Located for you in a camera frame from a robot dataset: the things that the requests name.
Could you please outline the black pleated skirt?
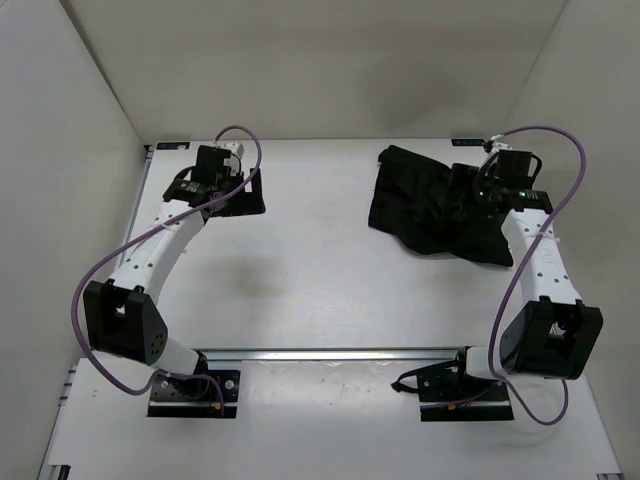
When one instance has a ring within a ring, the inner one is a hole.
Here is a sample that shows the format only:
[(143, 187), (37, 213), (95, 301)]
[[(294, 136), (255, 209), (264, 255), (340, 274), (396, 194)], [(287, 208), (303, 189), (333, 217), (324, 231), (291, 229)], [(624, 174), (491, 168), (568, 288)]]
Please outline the black pleated skirt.
[(477, 263), (511, 267), (502, 217), (473, 191), (479, 168), (448, 166), (391, 145), (378, 156), (368, 226), (395, 236), (423, 256), (452, 254)]

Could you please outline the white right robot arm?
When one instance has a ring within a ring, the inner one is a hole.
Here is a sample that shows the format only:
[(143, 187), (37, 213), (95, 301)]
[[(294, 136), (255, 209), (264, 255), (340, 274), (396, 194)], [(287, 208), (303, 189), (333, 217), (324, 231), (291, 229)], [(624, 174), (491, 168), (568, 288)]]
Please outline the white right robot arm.
[(501, 215), (501, 234), (516, 271), (507, 291), (519, 289), (523, 305), (506, 328), (500, 305), (485, 347), (464, 347), (448, 361), (402, 374), (398, 393), (418, 395), (431, 407), (454, 409), (494, 391), (504, 393), (516, 376), (561, 382), (581, 376), (603, 326), (574, 287), (555, 237), (557, 209), (533, 183), (542, 161), (527, 151), (493, 143), (472, 172), (476, 201)]

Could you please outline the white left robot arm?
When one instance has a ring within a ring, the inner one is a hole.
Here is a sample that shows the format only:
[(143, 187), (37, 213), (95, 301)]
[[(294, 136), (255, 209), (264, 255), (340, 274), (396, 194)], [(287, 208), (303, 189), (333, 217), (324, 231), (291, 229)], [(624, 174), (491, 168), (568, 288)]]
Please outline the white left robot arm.
[(104, 282), (82, 293), (91, 350), (145, 364), (195, 401), (216, 394), (218, 380), (203, 353), (171, 338), (157, 307), (163, 286), (190, 241), (212, 218), (261, 215), (266, 206), (258, 168), (245, 172), (239, 142), (201, 145), (162, 196), (151, 235), (132, 246)]

